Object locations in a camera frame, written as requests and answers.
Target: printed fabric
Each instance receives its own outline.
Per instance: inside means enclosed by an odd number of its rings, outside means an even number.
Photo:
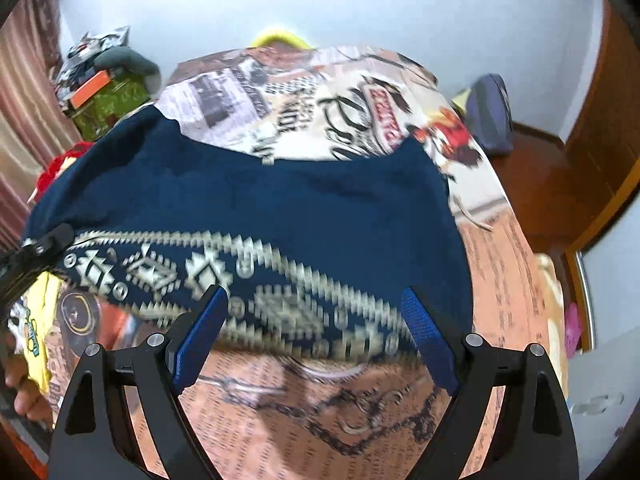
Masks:
[[[412,358],[396,308],[409,285],[471,327],[465,248],[414,138],[379,158],[265,165],[188,139],[149,106],[54,181],[26,236],[62,222],[77,237],[59,270],[160,326],[218,284],[222,337],[269,352]]]

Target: pink object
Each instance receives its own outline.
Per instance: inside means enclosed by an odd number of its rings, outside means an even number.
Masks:
[[[580,316],[578,316],[578,305],[572,303],[564,311],[564,350],[568,359],[575,355],[581,335],[582,326],[580,325]]]

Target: bed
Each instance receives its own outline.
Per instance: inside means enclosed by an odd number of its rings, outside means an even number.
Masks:
[[[566,390],[553,266],[532,253],[489,160],[428,70],[364,46],[243,49],[181,63],[150,105],[190,139],[264,164],[385,156],[415,137],[449,188],[472,278],[474,331],[494,346],[542,344]],[[95,283],[52,286],[44,388],[56,413],[87,344],[138,344],[181,312],[161,301],[114,305],[94,294]],[[161,473],[135,392],[127,399],[146,464]],[[465,475],[482,465],[501,399],[494,389]],[[407,475],[449,397],[411,356],[382,364],[317,359],[269,346],[246,324],[228,320],[200,379],[180,400],[224,478],[373,480]]]

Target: bag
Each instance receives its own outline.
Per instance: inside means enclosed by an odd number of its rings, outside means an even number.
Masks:
[[[487,155],[513,150],[513,122],[503,79],[486,74],[452,100],[466,129]]]

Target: finger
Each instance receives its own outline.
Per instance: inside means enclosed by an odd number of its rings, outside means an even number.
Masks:
[[[7,348],[9,351],[13,352],[15,350],[15,337],[11,332],[4,332],[4,341],[6,342]]]
[[[18,415],[26,415],[41,397],[38,386],[33,381],[24,381],[18,394],[15,396],[14,410]]]
[[[47,402],[47,399],[44,397],[38,398],[36,403],[27,412],[27,418],[35,422],[41,420],[50,427],[49,421],[53,423],[53,412],[51,410],[51,406],[49,406],[49,403]]]
[[[20,354],[12,355],[4,368],[4,383],[10,388],[17,388],[22,378],[27,376],[28,371],[29,368],[24,356]]]

